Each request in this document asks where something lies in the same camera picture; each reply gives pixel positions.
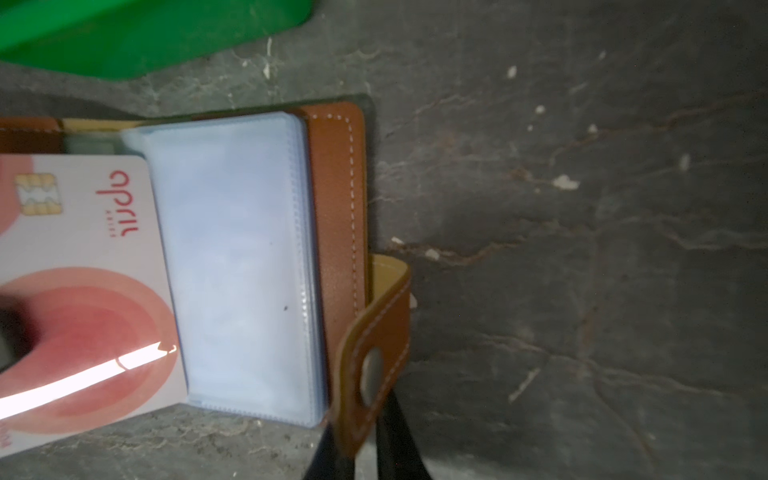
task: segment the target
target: crack in stone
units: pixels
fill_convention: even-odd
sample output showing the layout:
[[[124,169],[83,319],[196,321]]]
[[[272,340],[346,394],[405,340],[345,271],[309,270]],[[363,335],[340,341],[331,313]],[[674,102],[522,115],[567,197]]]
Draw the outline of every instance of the crack in stone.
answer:
[[[445,266],[468,266],[477,263],[480,260],[485,259],[493,255],[494,253],[517,248],[524,243],[534,238],[545,237],[594,237],[605,230],[611,229],[619,225],[625,225],[630,223],[649,223],[649,224],[661,224],[668,223],[683,223],[690,220],[698,220],[705,218],[706,215],[691,214],[685,218],[675,217],[668,214],[650,214],[650,215],[634,215],[632,217],[626,217],[619,220],[613,220],[605,223],[599,228],[594,228],[587,224],[577,224],[574,226],[561,225],[558,219],[549,221],[532,221],[525,220],[526,223],[535,224],[536,228],[533,232],[527,236],[518,235],[516,240],[506,242],[491,242],[483,247],[477,249],[474,253],[463,254],[455,250],[449,250],[447,248],[438,247],[430,243],[404,243],[404,244],[392,244],[389,248],[382,251],[385,254],[401,253],[406,255],[413,255],[416,257],[425,257],[429,250],[434,250],[439,254],[439,257],[430,255],[429,259],[435,263],[440,263]]]
[[[595,322],[598,311],[604,300],[603,289],[599,285],[601,276],[599,274],[601,250],[600,238],[596,235],[592,237],[592,254],[589,260],[589,281],[584,290],[584,303],[581,308],[589,307],[580,313],[580,321],[576,332],[576,357],[580,360],[587,360],[592,353],[595,336]]]
[[[374,198],[368,200],[368,205],[373,205],[379,202],[383,204],[396,204],[400,201],[402,200],[399,198],[385,197],[384,195],[377,195]]]
[[[729,167],[729,166],[742,167],[746,165],[763,163],[766,160],[768,160],[768,154],[750,155],[749,157],[738,158],[734,160],[694,161],[687,168],[686,172],[691,172],[692,170],[699,170],[702,168],[712,168],[712,167]],[[612,184],[609,186],[609,188],[611,192],[613,192],[613,191],[616,191],[616,189],[619,187],[624,187],[624,186],[627,186],[628,184],[638,184],[649,178],[661,177],[667,174],[680,174],[680,167],[678,166],[666,167],[666,168],[661,168],[659,170],[653,170],[644,174],[638,174],[636,177],[628,178],[616,184]]]
[[[448,96],[445,96],[445,97],[442,97],[442,98],[438,98],[435,101],[432,101],[432,102],[430,102],[430,103],[428,103],[426,105],[423,105],[423,106],[421,106],[419,108],[416,108],[413,111],[413,113],[411,114],[410,118],[408,118],[407,120],[403,121],[400,124],[395,125],[394,127],[392,127],[392,129],[390,131],[388,131],[386,134],[384,134],[383,140],[386,140],[387,138],[393,136],[398,131],[402,130],[404,127],[407,127],[408,125],[410,125],[415,119],[419,118],[419,115],[423,114],[427,110],[432,110],[435,107],[438,107],[438,106],[443,105],[443,104],[450,103],[452,101],[463,101],[466,104],[469,104],[469,103],[473,102],[473,100],[471,98],[467,98],[467,97],[464,97],[464,96],[459,95],[459,94],[452,94],[452,95],[448,95]]]
[[[692,120],[695,118],[704,117],[709,114],[714,114],[720,111],[727,110],[731,107],[738,105],[745,105],[757,100],[768,98],[768,89],[761,88],[759,90],[750,91],[746,93],[740,93],[731,95],[729,97],[721,98],[710,104],[705,104],[691,108],[681,108],[668,114],[665,119],[660,123],[647,122],[645,124],[633,125],[625,128],[602,128],[597,134],[592,134],[589,137],[582,138],[580,140],[572,141],[566,145],[557,147],[552,151],[549,156],[549,165],[554,166],[557,157],[567,151],[576,150],[587,145],[595,144],[598,141],[602,141],[609,137],[615,137],[620,134],[632,134],[638,131],[649,132],[666,132],[675,128],[680,122],[685,120]]]
[[[456,415],[453,413],[448,412],[439,412],[437,410],[432,410],[430,412],[424,412],[422,414],[425,419],[429,421],[434,420],[449,420],[451,422],[470,422],[474,424],[483,424],[491,428],[495,429],[501,429],[501,430],[516,430],[516,428],[513,425],[509,425],[508,423],[504,422],[489,422],[487,419],[477,418],[473,416],[461,416]]]
[[[612,386],[642,386],[645,388],[656,389],[662,392],[677,391],[690,393],[692,395],[709,395],[717,397],[734,397],[742,399],[748,392],[754,392],[756,395],[764,394],[768,391],[768,385],[746,386],[739,389],[715,389],[708,386],[696,386],[681,382],[670,376],[654,375],[647,373],[633,372],[627,369],[603,366],[593,359],[579,359],[576,356],[555,352],[535,345],[513,335],[480,335],[476,343],[472,343],[461,349],[448,352],[437,352],[426,359],[412,360],[409,367],[421,366],[431,362],[439,361],[448,356],[461,355],[481,351],[488,347],[509,349],[512,352],[533,352],[544,356],[540,368],[543,368],[549,359],[559,359],[565,362],[574,363],[587,367],[593,374],[601,377],[603,384]]]
[[[739,248],[742,250],[765,250],[768,249],[768,232],[737,233],[730,230],[710,230],[703,233],[698,239],[691,240],[680,236],[672,229],[661,225],[656,226],[656,231],[662,236],[674,242],[683,250],[702,250],[705,252],[716,252],[718,250],[727,250],[730,248]],[[723,242],[707,241],[707,237],[717,235],[724,237]]]
[[[643,458],[645,458],[647,461],[648,469],[650,470],[651,475],[654,478],[659,478],[656,454],[654,453],[654,450],[651,448],[648,442],[645,441],[643,435],[635,427],[633,427],[632,424],[630,424],[629,421],[627,421],[627,419],[605,398],[601,388],[601,377],[596,371],[593,370],[592,372],[592,389],[594,390],[595,398],[597,398],[600,404],[602,404],[602,406],[605,407],[607,411],[609,411],[609,413],[616,419],[616,421],[627,430],[629,436],[637,443],[638,450],[640,450]]]

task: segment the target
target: card chip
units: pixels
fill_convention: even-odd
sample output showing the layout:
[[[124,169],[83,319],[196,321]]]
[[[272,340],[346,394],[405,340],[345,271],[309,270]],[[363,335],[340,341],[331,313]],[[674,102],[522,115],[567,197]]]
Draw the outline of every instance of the card chip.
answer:
[[[15,177],[15,183],[23,215],[61,213],[61,199],[53,174],[19,174]]]

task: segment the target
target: leather strap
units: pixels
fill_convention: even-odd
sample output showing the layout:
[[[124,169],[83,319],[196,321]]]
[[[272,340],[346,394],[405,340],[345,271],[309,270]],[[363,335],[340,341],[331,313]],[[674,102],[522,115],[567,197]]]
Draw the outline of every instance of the leather strap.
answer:
[[[369,300],[365,121],[360,109],[346,102],[310,105],[291,113],[306,120],[310,143],[330,372],[349,325]],[[329,380],[333,390],[333,376]]]
[[[333,367],[336,388],[331,420],[336,444],[349,457],[366,440],[410,351],[410,267],[385,255],[371,257],[373,301],[347,330]],[[375,347],[383,357],[383,380],[371,407],[366,408],[359,391],[362,362]]]

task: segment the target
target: green plastic object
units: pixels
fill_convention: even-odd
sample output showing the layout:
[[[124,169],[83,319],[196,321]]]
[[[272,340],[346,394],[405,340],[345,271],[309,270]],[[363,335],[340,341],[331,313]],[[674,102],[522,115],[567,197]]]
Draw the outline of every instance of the green plastic object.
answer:
[[[312,0],[0,0],[0,60],[121,80],[291,28]]]

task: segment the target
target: gray marble surface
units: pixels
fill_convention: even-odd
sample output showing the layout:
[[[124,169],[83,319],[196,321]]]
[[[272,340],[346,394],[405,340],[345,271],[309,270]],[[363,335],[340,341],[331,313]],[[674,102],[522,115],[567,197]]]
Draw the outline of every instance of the gray marble surface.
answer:
[[[414,269],[397,390],[435,478],[757,479],[765,25],[759,1],[322,0],[270,48],[134,81],[0,64],[0,114],[353,95],[372,245]],[[300,478],[318,437],[177,406],[4,458],[0,478]]]

